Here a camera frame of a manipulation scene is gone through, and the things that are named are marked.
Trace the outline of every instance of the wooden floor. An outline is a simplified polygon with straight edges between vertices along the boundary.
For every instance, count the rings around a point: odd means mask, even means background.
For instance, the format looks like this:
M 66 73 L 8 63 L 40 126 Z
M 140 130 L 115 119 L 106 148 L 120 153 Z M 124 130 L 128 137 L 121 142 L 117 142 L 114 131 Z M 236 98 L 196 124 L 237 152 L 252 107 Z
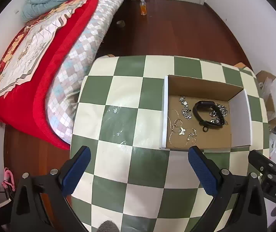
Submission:
M 97 56 L 181 55 L 234 65 L 249 62 L 232 33 L 207 6 L 172 1 L 147 1 L 147 16 L 139 13 L 139 2 L 126 0 L 117 11 Z M 118 28 L 116 22 L 126 26 Z M 38 138 L 6 126 L 4 164 L 15 180 L 24 172 L 48 173 L 69 158 L 69 151 L 58 149 Z

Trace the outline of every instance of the cardboard box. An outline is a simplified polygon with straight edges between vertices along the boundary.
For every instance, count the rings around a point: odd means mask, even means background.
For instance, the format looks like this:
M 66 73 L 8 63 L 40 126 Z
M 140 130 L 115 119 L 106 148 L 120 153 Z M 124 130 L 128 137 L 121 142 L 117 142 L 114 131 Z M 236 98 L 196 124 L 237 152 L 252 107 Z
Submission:
M 247 66 L 244 63 L 240 62 L 240 63 L 237 63 L 236 65 L 234 65 L 234 67 L 237 67 L 239 69 L 244 69 Z
M 258 83 L 264 83 L 266 78 L 270 78 L 272 81 L 274 81 L 276 79 L 276 76 L 271 74 L 270 72 L 267 72 L 265 70 L 261 70 L 260 72 L 258 72 L 256 74 L 256 78 Z M 267 101 L 265 102 L 266 105 L 266 110 L 267 113 L 268 112 L 274 112 L 275 113 L 275 108 L 274 108 L 274 103 L 273 103 L 273 99 L 272 99 L 272 95 L 270 94 Z M 268 121 L 269 123 L 269 128 L 273 129 L 276 126 L 276 117 L 273 119 L 270 119 Z
M 203 132 L 203 126 L 199 125 L 193 114 L 189 120 L 182 115 L 181 111 L 184 106 L 179 101 L 180 96 L 185 96 L 190 109 L 200 100 L 214 101 L 216 104 L 224 105 L 228 109 L 225 120 L 229 124 L 222 128 L 209 128 L 207 132 Z M 162 109 L 163 134 L 161 148 L 188 150 L 192 143 L 189 141 L 186 144 L 186 142 L 188 134 L 193 132 L 192 128 L 197 132 L 196 145 L 200 149 L 252 145 L 250 105 L 247 93 L 242 87 L 199 78 L 169 75 L 164 80 Z M 210 121 L 212 119 L 209 115 L 210 111 L 211 109 L 199 111 L 199 114 L 204 120 Z M 185 135 L 179 135 L 178 133 L 170 135 L 169 120 L 173 125 L 176 119 L 182 120 L 182 128 L 186 129 Z

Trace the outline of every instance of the screw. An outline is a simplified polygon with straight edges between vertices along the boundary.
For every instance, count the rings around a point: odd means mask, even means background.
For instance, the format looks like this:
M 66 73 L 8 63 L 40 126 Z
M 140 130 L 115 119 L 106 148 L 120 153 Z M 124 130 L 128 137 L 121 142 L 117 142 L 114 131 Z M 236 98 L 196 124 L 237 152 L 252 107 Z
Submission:
M 56 168 L 54 168 L 54 169 L 51 169 L 50 174 L 51 175 L 56 175 L 58 172 L 59 171 Z
M 227 170 L 227 169 L 222 169 L 222 174 L 223 175 L 228 175 L 229 174 L 229 170 Z
M 29 173 L 23 173 L 22 178 L 26 179 L 29 176 Z
M 251 172 L 251 177 L 255 179 L 255 178 L 257 178 L 257 174 L 254 172 Z

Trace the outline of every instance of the black watch strap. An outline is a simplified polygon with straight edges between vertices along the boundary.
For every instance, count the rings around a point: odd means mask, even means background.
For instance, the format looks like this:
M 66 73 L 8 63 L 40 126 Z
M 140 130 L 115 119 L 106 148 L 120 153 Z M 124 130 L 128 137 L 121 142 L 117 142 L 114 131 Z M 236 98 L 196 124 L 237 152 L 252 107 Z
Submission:
M 200 115 L 198 114 L 198 110 L 199 109 L 208 109 L 208 108 L 212 108 L 216 112 L 216 115 L 219 118 L 219 124 L 212 123 L 212 122 L 207 121 L 207 120 L 203 120 L 200 117 Z M 203 126 L 221 127 L 225 124 L 225 119 L 222 115 L 222 112 L 215 105 L 215 103 L 213 101 L 198 101 L 193 107 L 193 114 L 194 114 L 195 118 L 198 120 L 199 124 L 203 125 Z

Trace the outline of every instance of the checkered tablecloth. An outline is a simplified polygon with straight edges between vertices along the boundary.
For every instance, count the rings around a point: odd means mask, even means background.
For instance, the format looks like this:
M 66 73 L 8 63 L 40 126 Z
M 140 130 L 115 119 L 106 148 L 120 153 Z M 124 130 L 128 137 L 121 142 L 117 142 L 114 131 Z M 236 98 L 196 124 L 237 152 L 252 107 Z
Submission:
M 161 150 L 162 87 L 174 74 L 219 81 L 246 89 L 253 126 L 250 147 L 204 150 L 233 174 L 257 172 L 252 149 L 269 156 L 267 113 L 249 68 L 178 56 L 97 59 L 82 83 L 70 156 L 82 145 L 92 159 L 72 194 L 72 207 L 89 231 L 112 220 L 121 232 L 187 232 L 212 197 L 199 184 L 187 152 Z M 225 225 L 236 195 L 217 230 Z

